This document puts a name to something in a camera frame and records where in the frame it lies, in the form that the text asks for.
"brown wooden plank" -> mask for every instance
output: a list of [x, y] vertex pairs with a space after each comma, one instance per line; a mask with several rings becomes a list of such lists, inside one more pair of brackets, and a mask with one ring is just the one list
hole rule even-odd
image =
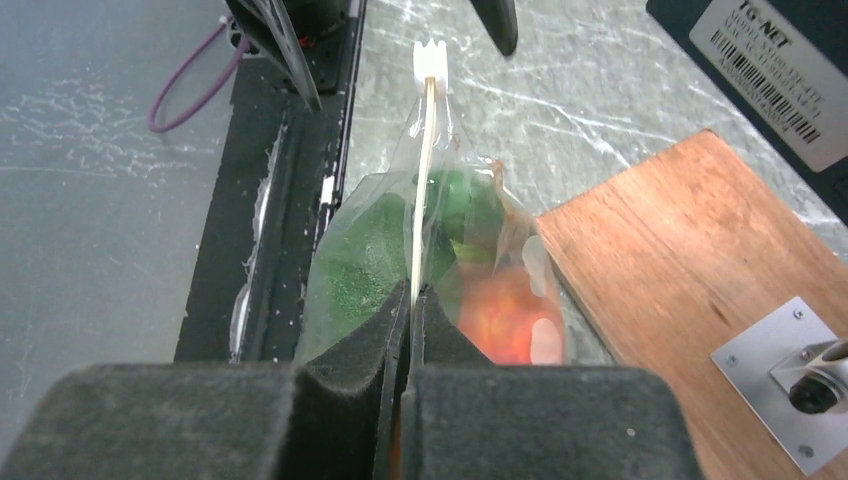
[[[709, 355], [796, 295], [848, 335], [848, 268], [720, 138], [701, 132], [539, 224], [613, 355], [674, 390], [708, 478], [805, 478]], [[848, 479], [848, 451], [810, 478]]]

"barcode sticker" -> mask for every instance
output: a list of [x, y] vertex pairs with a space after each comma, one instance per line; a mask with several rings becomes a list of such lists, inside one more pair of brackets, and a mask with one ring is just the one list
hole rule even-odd
[[713, 0], [695, 47], [814, 172], [848, 156], [848, 78], [764, 0]]

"gray table surface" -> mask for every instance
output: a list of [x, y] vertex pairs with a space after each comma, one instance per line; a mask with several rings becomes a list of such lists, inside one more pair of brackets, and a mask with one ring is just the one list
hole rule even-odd
[[[464, 0], [369, 0], [346, 191], [385, 169], [415, 89], [411, 45], [448, 44], [455, 107], [481, 154], [541, 213], [697, 130], [724, 137], [848, 261], [848, 234], [636, 0], [517, 2], [499, 57]], [[228, 85], [153, 135], [161, 83], [222, 2], [5, 5], [0, 30], [0, 458], [35, 402], [92, 362], [173, 358], [230, 115]], [[178, 84], [187, 105], [226, 62], [219, 41]], [[563, 297], [575, 363], [607, 363]]]

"metal plate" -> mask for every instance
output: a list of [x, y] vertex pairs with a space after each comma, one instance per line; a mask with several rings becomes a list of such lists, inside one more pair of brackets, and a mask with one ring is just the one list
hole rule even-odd
[[786, 302], [711, 358], [805, 475], [848, 447], [848, 415], [795, 410], [770, 375], [778, 363], [809, 344], [836, 336], [799, 297]]

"bag of vegetables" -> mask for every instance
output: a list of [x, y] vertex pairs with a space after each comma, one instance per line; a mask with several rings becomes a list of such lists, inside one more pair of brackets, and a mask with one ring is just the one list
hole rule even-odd
[[494, 363], [560, 364], [558, 285], [535, 219], [504, 188], [503, 165], [475, 155], [459, 126], [444, 42], [416, 44], [414, 63], [421, 95], [389, 171], [362, 180], [318, 244], [295, 362], [350, 334], [409, 278], [413, 301], [431, 285]]

